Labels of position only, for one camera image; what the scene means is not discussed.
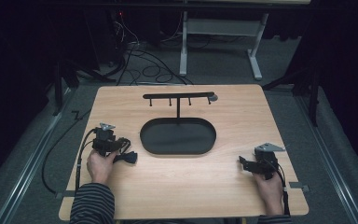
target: black metal stand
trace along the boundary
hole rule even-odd
[[[62,78],[65,80],[69,88],[77,88],[79,80],[76,76],[76,71],[63,62],[57,62],[54,66],[54,87],[55,87],[55,102],[56,110],[53,116],[57,116],[62,111],[63,93],[62,93]]]
[[[200,155],[212,149],[216,140],[216,129],[206,119],[182,118],[180,99],[206,97],[208,104],[215,101],[212,91],[190,93],[155,93],[145,94],[152,106],[154,99],[176,98],[176,118],[157,118],[149,120],[141,129],[140,137],[143,147],[157,155]]]
[[[314,126],[318,126],[316,122],[316,108],[318,104],[319,75],[321,66],[321,56],[323,50],[317,49],[316,53],[310,60],[309,66],[300,69],[292,74],[278,78],[267,85],[263,86],[264,91],[268,91],[281,84],[290,83],[296,79],[295,86],[292,89],[293,95],[310,95],[309,117]]]

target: hand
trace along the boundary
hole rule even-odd
[[[110,153],[107,157],[101,156],[95,149],[91,151],[87,158],[87,169],[91,175],[92,183],[106,185],[113,170],[113,159],[116,155],[117,151]]]
[[[282,181],[277,173],[272,178],[266,180],[263,175],[253,174],[257,182],[258,191],[266,204],[266,215],[283,215],[282,207]]]

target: wire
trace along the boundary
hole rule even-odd
[[[182,24],[182,18],[183,18],[183,12],[180,14],[178,26],[176,27],[175,33],[173,33],[173,35],[171,37],[168,37],[167,39],[160,40],[161,43],[172,40],[172,39],[176,39],[177,37],[181,36],[181,35],[177,35],[177,34],[179,32],[180,25]]]
[[[46,154],[44,160],[43,160],[43,164],[42,164],[42,182],[43,182],[43,185],[45,186],[45,188],[50,191],[51,193],[53,193],[54,195],[57,194],[57,191],[52,189],[47,181],[46,181],[46,178],[45,178],[45,168],[46,168],[46,162],[48,160],[48,156],[49,154],[51,153],[51,151],[57,146],[57,144],[63,139],[63,137],[80,121],[82,120],[86,115],[88,115],[88,113],[91,111],[88,110],[86,113],[84,113],[80,118],[78,118],[61,136],[60,138],[53,144],[53,146],[48,150],[48,153]]]
[[[131,71],[137,72],[137,73],[138,73],[138,77],[134,77]],[[138,82],[137,82],[136,80],[137,80],[139,77],[141,77],[141,75],[142,75],[141,72],[139,72],[138,70],[127,70],[127,72],[129,72],[129,73],[131,74],[131,76],[132,76],[132,82],[130,83],[130,86],[132,85],[132,83],[135,83],[135,85],[138,86]]]
[[[121,32],[122,34],[121,34],[121,42],[123,42],[124,41],[124,27],[123,27],[123,25],[121,25],[120,24],[120,22],[117,22],[117,21],[114,21],[114,24],[116,24],[116,25],[118,25],[118,27],[119,28],[121,28],[121,30],[123,31],[123,32]]]
[[[126,26],[126,24],[124,23],[124,20],[123,20],[123,12],[120,11],[120,12],[119,12],[119,15],[120,15],[120,18],[121,18],[121,23],[123,23],[124,28],[126,28],[126,30],[127,30],[130,34],[132,34],[132,35],[135,37],[137,46],[139,46],[138,36],[137,36],[136,34],[134,34],[134,33]]]
[[[83,154],[83,150],[84,148],[90,143],[88,142],[86,144],[87,139],[89,138],[91,133],[94,133],[96,129],[91,129],[89,130],[89,132],[86,134],[86,136],[83,139],[83,143],[82,146],[80,148],[79,151],[79,155],[77,157],[77,166],[76,166],[76,186],[75,186],[75,194],[77,193],[77,190],[79,189],[79,185],[80,185],[80,169],[81,169],[81,155]]]
[[[165,69],[165,70],[167,70],[170,76],[173,76],[173,77],[178,78],[178,79],[179,79],[183,84],[185,84],[185,85],[187,85],[186,81],[189,82],[191,85],[193,85],[193,82],[190,81],[188,78],[186,78],[186,77],[180,77],[180,76],[176,75],[176,74],[168,67],[168,65],[167,65],[165,62],[163,62],[161,59],[159,59],[157,56],[155,56],[155,55],[153,55],[153,54],[151,54],[151,53],[148,53],[148,52],[146,52],[146,51],[139,50],[139,49],[137,49],[135,52],[142,52],[143,54],[149,55],[149,56],[151,56],[151,57],[157,59],[160,63],[163,64],[164,67],[162,67],[162,68]]]
[[[99,74],[98,72],[96,71],[93,71],[95,74],[98,74],[98,76],[91,76],[89,73],[86,72],[86,74],[88,76],[85,76],[85,75],[82,75],[82,74],[79,74],[77,73],[77,76],[78,77],[81,77],[83,79],[86,79],[86,80],[89,80],[89,81],[92,81],[92,80],[100,80],[100,81],[107,81],[107,78],[108,77],[111,77],[112,75],[115,75],[117,74],[121,69],[124,68],[124,65],[125,65],[125,59],[124,59],[124,56],[120,58],[120,61],[118,61],[118,64],[116,66],[115,69],[113,69],[112,71],[102,75],[102,74]]]
[[[281,168],[282,170],[282,173],[283,173],[283,176],[281,174],[281,172],[279,170],[277,170],[277,168],[275,168],[275,166],[273,166],[269,161],[267,160],[264,160],[266,161],[274,170],[275,172],[278,174],[279,178],[281,179],[282,181],[282,188],[283,188],[283,205],[284,205],[284,213],[286,215],[289,215],[290,216],[290,209],[289,209],[289,195],[287,193],[287,190],[286,190],[286,178],[284,177],[284,171],[283,171],[283,168],[280,166],[280,164],[278,163],[278,167]]]
[[[189,41],[187,41],[187,46],[191,49],[203,49],[205,47],[207,47],[210,43],[211,43],[211,36],[210,35],[190,35],[189,37],[192,37],[193,39],[196,39],[196,37],[198,36],[206,36],[207,39],[206,39],[206,43],[200,47],[194,47],[194,46],[191,46],[191,44],[189,44]]]
[[[121,72],[120,77],[118,78],[118,81],[117,81],[117,83],[116,83],[117,86],[120,84],[121,79],[123,78],[124,73],[125,73],[125,71],[127,70],[127,66],[129,65],[130,56],[131,56],[131,53],[132,53],[132,51],[133,51],[133,48],[134,48],[134,46],[132,46],[132,48],[131,48],[131,50],[130,50],[130,53],[129,53],[129,56],[127,57],[127,62],[126,62],[126,64],[124,65],[124,68],[123,68],[123,71]]]

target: striped shirt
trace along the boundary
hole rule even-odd
[[[105,185],[90,183],[79,188],[70,223],[114,223],[115,197]],[[290,216],[260,216],[258,224],[291,224]]]

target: black curtain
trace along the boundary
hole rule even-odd
[[[320,85],[358,155],[358,0],[321,2],[326,5],[335,10],[312,16],[286,75],[318,62]],[[315,59],[316,49],[322,55]]]
[[[0,166],[48,102],[54,58],[37,15],[27,2],[0,1]]]

